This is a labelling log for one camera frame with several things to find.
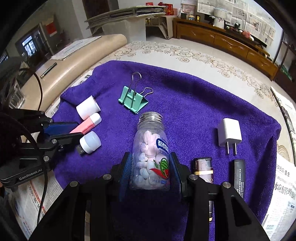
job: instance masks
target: black cable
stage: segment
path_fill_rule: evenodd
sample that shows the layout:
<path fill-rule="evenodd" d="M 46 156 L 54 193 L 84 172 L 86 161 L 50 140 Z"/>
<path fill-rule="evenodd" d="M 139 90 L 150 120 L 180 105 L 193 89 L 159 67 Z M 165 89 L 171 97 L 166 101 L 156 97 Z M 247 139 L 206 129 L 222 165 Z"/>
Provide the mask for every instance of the black cable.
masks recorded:
<path fill-rule="evenodd" d="M 20 71 L 26 71 L 30 74 L 33 74 L 35 76 L 35 78 L 37 79 L 37 82 L 39 84 L 39 88 L 40 88 L 40 102 L 39 102 L 39 106 L 38 106 L 38 109 L 37 110 L 40 110 L 40 106 L 41 106 L 41 103 L 42 103 L 42 99 L 43 99 L 43 91 L 42 91 L 42 86 L 41 86 L 41 82 L 40 82 L 40 79 L 38 77 L 38 75 L 33 71 L 31 70 L 30 68 L 21 68 Z"/>
<path fill-rule="evenodd" d="M 24 135 L 30 141 L 30 143 L 32 144 L 33 148 L 37 151 L 38 156 L 40 158 L 42 170 L 44 172 L 44 188 L 43 188 L 43 194 L 42 194 L 42 197 L 41 197 L 41 202 L 40 202 L 38 216 L 37 216 L 37 224 L 38 224 L 39 220 L 40 220 L 40 215 L 41 215 L 41 212 L 42 212 L 42 206 L 43 206 L 43 203 L 44 203 L 46 191 L 47 191 L 47 185 L 48 185 L 48 175 L 47 175 L 47 169 L 46 169 L 45 161 L 43 160 L 43 154 L 40 151 L 39 147 L 37 146 L 37 143 L 34 140 L 34 138 L 32 137 L 31 133 L 20 122 L 18 122 L 13 117 L 11 117 L 11 116 L 9 116 L 9 115 L 7 115 L 5 113 L 2 113 L 2 112 L 0 112 L 0 118 L 5 119 L 6 122 L 9 125 L 16 126 L 16 128 L 20 130 L 20 135 Z"/>

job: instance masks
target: box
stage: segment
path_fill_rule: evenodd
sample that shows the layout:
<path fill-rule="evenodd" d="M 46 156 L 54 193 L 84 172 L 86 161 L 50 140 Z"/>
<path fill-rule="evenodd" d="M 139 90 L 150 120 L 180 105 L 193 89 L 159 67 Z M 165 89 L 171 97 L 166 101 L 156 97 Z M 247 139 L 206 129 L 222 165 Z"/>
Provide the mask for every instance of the box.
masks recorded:
<path fill-rule="evenodd" d="M 146 41 L 146 19 L 128 18 L 121 21 L 106 23 L 102 26 L 105 35 L 122 34 L 128 43 Z"/>
<path fill-rule="evenodd" d="M 165 6 L 166 15 L 174 15 L 174 9 L 172 4 L 160 2 L 158 6 Z"/>

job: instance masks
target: binder clip wire handle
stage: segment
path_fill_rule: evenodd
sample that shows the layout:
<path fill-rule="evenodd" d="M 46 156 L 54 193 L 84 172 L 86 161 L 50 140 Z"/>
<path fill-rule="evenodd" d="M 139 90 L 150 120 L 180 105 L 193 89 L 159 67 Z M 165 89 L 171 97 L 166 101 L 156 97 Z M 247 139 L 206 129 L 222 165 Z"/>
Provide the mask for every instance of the binder clip wire handle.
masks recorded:
<path fill-rule="evenodd" d="M 124 99 L 123 99 L 123 101 L 122 101 L 122 104 L 123 104 L 123 105 L 124 105 L 124 102 L 125 102 L 125 100 L 126 100 L 126 97 L 128 96 L 128 93 L 129 93 L 129 91 L 130 91 L 130 89 L 131 89 L 131 85 L 133 84 L 133 76 L 134 76 L 135 74 L 139 74 L 140 78 L 139 78 L 139 80 L 136 82 L 136 84 L 135 84 L 135 89 L 134 89 L 134 91 L 133 91 L 133 98 L 132 98 L 132 102 L 131 102 L 131 106 L 133 106 L 133 99 L 134 99 L 134 97 L 135 97 L 135 92 L 136 92 L 137 83 L 142 79 L 142 75 L 141 75 L 139 72 L 134 72 L 134 73 L 132 73 L 132 76 L 131 76 L 131 83 L 130 83 L 130 85 L 129 85 L 129 87 L 128 87 L 128 91 L 126 92 L 126 95 L 125 95 L 125 97 L 124 97 Z"/>
<path fill-rule="evenodd" d="M 145 90 L 146 90 L 146 89 L 149 89 L 149 90 L 151 90 L 151 92 L 149 92 L 149 93 L 147 93 L 146 95 L 144 95 L 144 96 L 143 96 L 144 98 L 145 98 L 147 95 L 149 95 L 149 94 L 152 94 L 152 93 L 153 93 L 153 89 L 152 89 L 152 88 L 145 87 L 145 88 L 144 88 L 144 90 L 143 90 L 143 91 L 140 93 L 140 95 L 141 95 L 141 94 L 143 94 L 143 93 L 145 92 Z"/>

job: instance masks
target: white phone charger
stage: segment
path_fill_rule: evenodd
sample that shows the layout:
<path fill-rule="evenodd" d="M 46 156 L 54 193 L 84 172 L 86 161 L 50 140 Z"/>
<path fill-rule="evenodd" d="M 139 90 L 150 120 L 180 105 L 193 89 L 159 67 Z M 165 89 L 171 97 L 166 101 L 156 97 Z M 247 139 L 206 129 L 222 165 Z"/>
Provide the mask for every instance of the white phone charger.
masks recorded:
<path fill-rule="evenodd" d="M 224 118 L 217 126 L 219 146 L 225 146 L 229 154 L 229 145 L 233 146 L 233 154 L 237 154 L 237 144 L 242 141 L 238 120 Z"/>

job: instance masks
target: floor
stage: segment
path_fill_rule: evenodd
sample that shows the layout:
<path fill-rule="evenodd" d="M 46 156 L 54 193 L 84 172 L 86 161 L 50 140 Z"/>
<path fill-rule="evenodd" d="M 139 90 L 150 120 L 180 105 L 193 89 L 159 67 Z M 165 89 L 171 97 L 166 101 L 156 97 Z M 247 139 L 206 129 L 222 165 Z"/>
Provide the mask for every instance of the floor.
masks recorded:
<path fill-rule="evenodd" d="M 215 49 L 213 47 L 200 44 L 197 42 L 185 40 L 185 39 L 174 39 L 171 38 L 169 40 L 166 40 L 165 38 L 161 36 L 147 36 L 147 41 L 157 42 L 157 43 L 165 43 L 165 44 L 172 44 L 177 46 L 186 47 L 195 51 L 200 51 L 202 53 L 215 56 L 219 59 L 224 60 L 225 62 L 228 62 L 229 64 L 232 64 L 236 66 L 237 68 L 240 68 L 244 70 L 247 73 L 251 73 L 252 76 L 258 80 L 260 80 L 262 83 L 266 84 L 269 87 L 273 87 L 277 92 L 279 92 L 281 95 L 285 96 L 289 101 L 291 101 L 296 109 L 296 103 L 292 100 L 290 96 L 275 82 L 270 81 L 268 77 L 266 77 L 263 73 L 261 73 L 259 70 L 255 69 L 248 63 L 228 54 L 221 50 Z"/>

